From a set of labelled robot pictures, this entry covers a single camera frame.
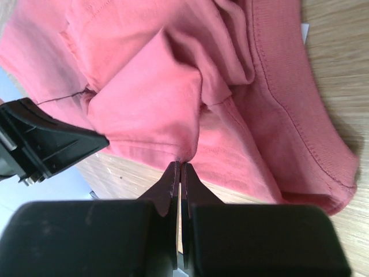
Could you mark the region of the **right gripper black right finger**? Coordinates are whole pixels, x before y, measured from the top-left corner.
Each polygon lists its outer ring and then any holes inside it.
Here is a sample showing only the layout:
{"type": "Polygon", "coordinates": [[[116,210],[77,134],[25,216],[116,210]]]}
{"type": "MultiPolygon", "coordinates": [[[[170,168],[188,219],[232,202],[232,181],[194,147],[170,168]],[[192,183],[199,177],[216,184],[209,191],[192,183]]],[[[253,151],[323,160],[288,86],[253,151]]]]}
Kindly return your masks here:
{"type": "Polygon", "coordinates": [[[183,263],[190,276],[350,276],[332,222],[313,205],[226,204],[183,164],[183,263]]]}

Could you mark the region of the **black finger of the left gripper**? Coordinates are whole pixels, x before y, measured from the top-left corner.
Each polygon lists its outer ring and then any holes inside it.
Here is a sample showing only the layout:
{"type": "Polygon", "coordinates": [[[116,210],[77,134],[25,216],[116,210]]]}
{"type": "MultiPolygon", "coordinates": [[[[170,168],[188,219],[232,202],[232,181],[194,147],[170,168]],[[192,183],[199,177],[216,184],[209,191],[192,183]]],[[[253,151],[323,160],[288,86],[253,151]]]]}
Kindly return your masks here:
{"type": "Polygon", "coordinates": [[[109,145],[104,135],[56,120],[29,98],[1,104],[1,180],[49,179],[109,145]]]}

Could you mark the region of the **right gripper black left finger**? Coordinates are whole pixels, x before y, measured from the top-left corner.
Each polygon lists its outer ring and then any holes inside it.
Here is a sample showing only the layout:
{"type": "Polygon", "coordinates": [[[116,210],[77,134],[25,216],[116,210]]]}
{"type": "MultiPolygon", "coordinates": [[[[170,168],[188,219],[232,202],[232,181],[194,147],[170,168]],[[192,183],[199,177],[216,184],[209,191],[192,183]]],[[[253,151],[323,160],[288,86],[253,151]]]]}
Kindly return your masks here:
{"type": "Polygon", "coordinates": [[[2,276],[172,276],[180,163],[135,200],[39,201],[1,237],[2,276]]]}

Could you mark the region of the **salmon pink t shirt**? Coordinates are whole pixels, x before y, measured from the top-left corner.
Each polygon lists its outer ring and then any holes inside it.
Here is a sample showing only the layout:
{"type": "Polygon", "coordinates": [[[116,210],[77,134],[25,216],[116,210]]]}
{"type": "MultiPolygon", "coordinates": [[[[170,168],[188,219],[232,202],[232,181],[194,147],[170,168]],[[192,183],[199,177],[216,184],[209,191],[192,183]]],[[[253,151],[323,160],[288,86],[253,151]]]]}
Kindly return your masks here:
{"type": "Polygon", "coordinates": [[[340,212],[358,159],[332,125],[299,1],[18,1],[1,66],[106,152],[270,203],[340,212]]]}

